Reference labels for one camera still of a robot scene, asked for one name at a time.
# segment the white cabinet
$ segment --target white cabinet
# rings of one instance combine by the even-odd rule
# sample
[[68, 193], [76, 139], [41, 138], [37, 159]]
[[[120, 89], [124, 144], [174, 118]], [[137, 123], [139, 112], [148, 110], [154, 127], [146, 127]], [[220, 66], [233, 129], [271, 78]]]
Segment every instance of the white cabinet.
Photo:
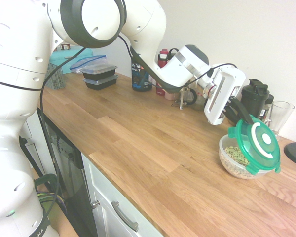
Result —
[[163, 237], [83, 154], [82, 159], [91, 202], [98, 202], [93, 210], [98, 236]]

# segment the butcher block countertop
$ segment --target butcher block countertop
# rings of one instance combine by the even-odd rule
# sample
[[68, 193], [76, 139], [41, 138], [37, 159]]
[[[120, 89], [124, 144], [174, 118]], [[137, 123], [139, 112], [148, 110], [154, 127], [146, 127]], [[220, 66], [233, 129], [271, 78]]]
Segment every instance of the butcher block countertop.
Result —
[[230, 126], [203, 111], [132, 90], [131, 79], [100, 91], [66, 74], [44, 92], [44, 112], [165, 237], [296, 237], [296, 164], [237, 179], [219, 159]]

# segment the red bottle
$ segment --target red bottle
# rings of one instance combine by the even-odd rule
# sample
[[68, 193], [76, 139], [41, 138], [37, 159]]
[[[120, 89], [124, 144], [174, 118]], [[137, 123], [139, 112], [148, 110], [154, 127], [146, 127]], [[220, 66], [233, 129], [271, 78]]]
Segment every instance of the red bottle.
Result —
[[[168, 62], [168, 53], [169, 53], [168, 50], [166, 48], [164, 48], [158, 54], [158, 66], [160, 68], [163, 68], [167, 64], [167, 62]], [[156, 88], [156, 94], [164, 96], [164, 90], [157, 87]]]

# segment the dishwasher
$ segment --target dishwasher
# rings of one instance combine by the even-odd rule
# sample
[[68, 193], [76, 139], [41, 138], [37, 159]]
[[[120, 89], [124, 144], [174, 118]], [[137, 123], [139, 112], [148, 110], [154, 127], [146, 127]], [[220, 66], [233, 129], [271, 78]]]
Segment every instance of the dishwasher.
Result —
[[98, 237], [79, 149], [44, 116], [60, 170], [60, 190], [69, 222], [81, 237]]

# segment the drawer handle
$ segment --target drawer handle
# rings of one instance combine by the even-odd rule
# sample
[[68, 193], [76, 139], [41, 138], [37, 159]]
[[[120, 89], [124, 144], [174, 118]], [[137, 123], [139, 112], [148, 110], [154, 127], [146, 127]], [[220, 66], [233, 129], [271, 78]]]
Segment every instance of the drawer handle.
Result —
[[98, 205], [100, 205], [100, 202], [98, 200], [96, 200], [95, 202], [91, 203], [92, 209], [97, 208]]
[[118, 216], [123, 220], [123, 222], [125, 222], [125, 224], [128, 225], [129, 228], [131, 228], [133, 231], [137, 232], [138, 231], [138, 223], [132, 222], [131, 220], [129, 220], [127, 218], [127, 216], [125, 216], [124, 213], [121, 212], [121, 210], [119, 210], [119, 208], [118, 208], [119, 202], [113, 201], [112, 206], [113, 206], [114, 210], [116, 211], [116, 213], [118, 214]]

